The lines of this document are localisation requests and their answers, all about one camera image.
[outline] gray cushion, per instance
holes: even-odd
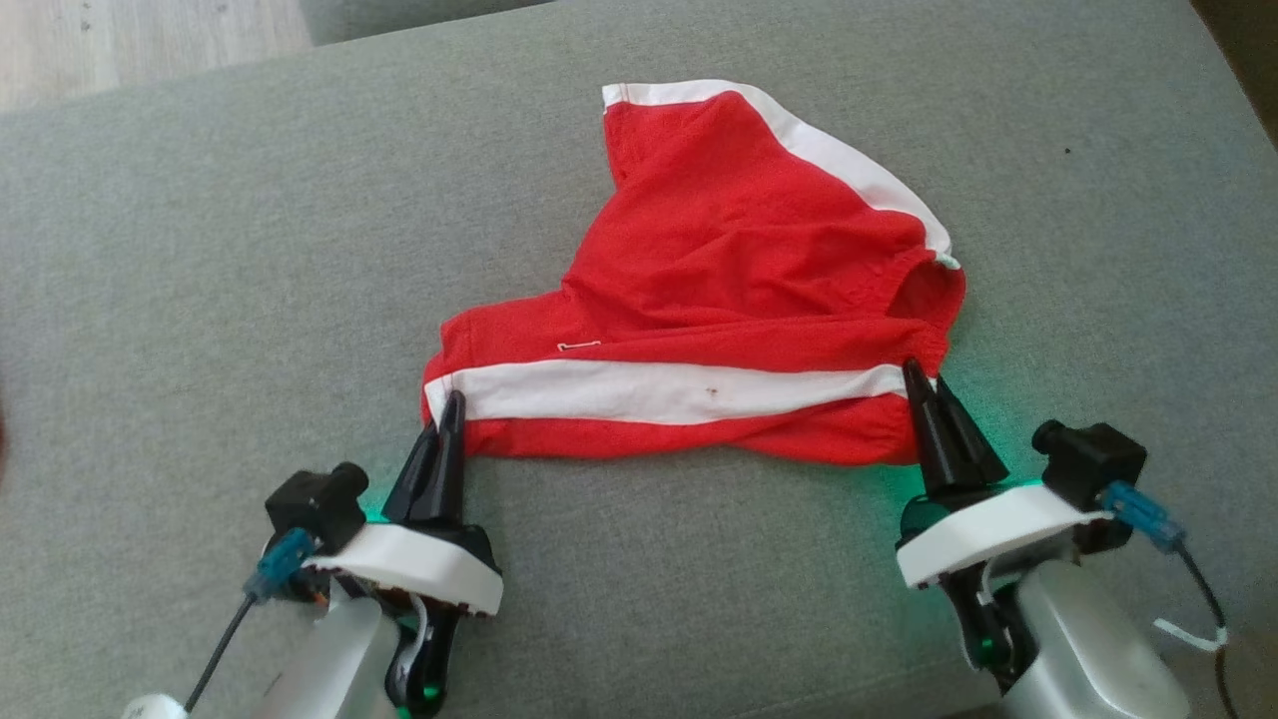
[[[698,77],[914,188],[969,272],[951,386],[1008,466],[1040,470],[1049,416],[1127,430],[1242,645],[1274,631],[1278,156],[1187,5],[557,3],[0,117],[6,715],[187,692],[271,489],[351,460],[385,494],[440,322],[555,286],[611,188],[598,86]],[[944,600],[900,584],[918,489],[722,450],[475,461],[507,594],[450,715],[987,701]],[[1206,627],[1145,544],[1091,566],[1139,622]],[[245,715],[308,622],[250,616],[199,715]],[[1235,674],[1252,715],[1261,676]]]

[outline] black cable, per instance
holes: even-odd
[[[1220,603],[1215,599],[1212,586],[1206,584],[1206,577],[1199,570],[1197,562],[1194,562],[1194,557],[1190,556],[1190,550],[1185,547],[1183,541],[1177,541],[1173,549],[1185,561],[1185,568],[1190,571],[1199,590],[1203,591],[1203,596],[1206,598],[1206,604],[1212,608],[1212,617],[1215,619],[1215,626],[1222,630],[1226,628],[1224,610],[1220,609]],[[1220,646],[1215,650],[1215,691],[1220,695],[1220,704],[1224,705],[1226,716],[1238,719],[1238,711],[1233,708],[1233,697],[1229,696],[1229,686],[1224,682],[1224,646]]]
[[[208,659],[208,664],[204,665],[204,673],[199,676],[199,681],[196,682],[196,688],[190,691],[190,699],[183,705],[187,714],[196,708],[196,702],[199,701],[199,695],[204,693],[204,687],[208,686],[208,679],[213,678],[213,670],[217,669],[217,663],[222,660],[222,653],[226,651],[226,645],[231,644],[231,637],[235,636],[235,630],[239,628],[240,623],[244,621],[244,616],[248,610],[253,608],[254,599],[252,595],[244,595],[244,602],[240,608],[235,610],[235,617],[231,618],[231,623],[226,626],[226,631],[222,632],[222,639],[217,642],[217,647],[213,649],[213,655]]]

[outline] white cable tie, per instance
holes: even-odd
[[[1173,637],[1181,640],[1182,642],[1201,651],[1205,651],[1208,654],[1215,654],[1217,651],[1220,650],[1222,646],[1229,642],[1229,631],[1226,630],[1224,627],[1215,628],[1215,641],[1212,641],[1212,640],[1205,640],[1196,635],[1191,635],[1185,630],[1177,627],[1176,624],[1172,624],[1167,619],[1162,618],[1154,619],[1154,626],[1167,632],[1168,635],[1172,635]]]

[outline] white side stripe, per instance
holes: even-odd
[[[607,107],[617,102],[634,105],[704,102],[725,92],[740,93],[759,112],[782,147],[846,183],[870,207],[893,209],[918,217],[927,231],[924,241],[928,249],[935,253],[937,262],[951,269],[958,268],[958,261],[950,255],[950,232],[918,194],[859,149],[791,115],[771,95],[758,87],[723,79],[694,79],[662,84],[610,84],[603,88],[603,105]]]
[[[538,363],[459,370],[426,384],[438,420],[449,392],[466,396],[468,420],[566,419],[702,425],[781,415],[835,402],[905,396],[901,369],[879,365],[842,373],[764,373],[674,363]]]

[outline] dark brown surface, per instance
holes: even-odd
[[[1194,0],[1278,144],[1278,0]]]

